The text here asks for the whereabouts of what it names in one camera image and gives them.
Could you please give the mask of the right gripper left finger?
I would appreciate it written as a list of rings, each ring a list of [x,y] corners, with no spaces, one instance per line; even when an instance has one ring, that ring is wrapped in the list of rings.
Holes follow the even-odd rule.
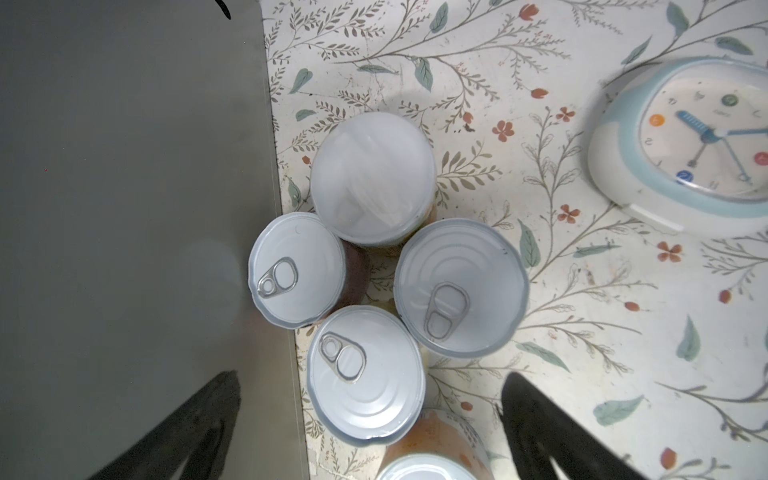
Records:
[[[94,479],[218,479],[241,404],[235,370],[223,371]]]

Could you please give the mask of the yellow label can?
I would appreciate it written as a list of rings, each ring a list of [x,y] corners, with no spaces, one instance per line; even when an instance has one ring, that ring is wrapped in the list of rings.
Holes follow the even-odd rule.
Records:
[[[417,342],[400,319],[369,305],[344,307],[316,333],[307,391],[317,418],[357,448],[391,445],[414,426],[426,393]]]

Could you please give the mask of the orange label can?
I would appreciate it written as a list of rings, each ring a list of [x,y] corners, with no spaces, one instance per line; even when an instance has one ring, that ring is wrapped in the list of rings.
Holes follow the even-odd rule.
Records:
[[[443,409],[425,408],[410,431],[388,446],[378,479],[492,479],[491,462],[474,428]]]

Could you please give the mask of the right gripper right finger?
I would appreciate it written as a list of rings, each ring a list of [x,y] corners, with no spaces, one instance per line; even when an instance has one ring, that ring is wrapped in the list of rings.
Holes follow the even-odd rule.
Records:
[[[535,385],[519,373],[507,376],[500,420],[522,479],[641,479]]]

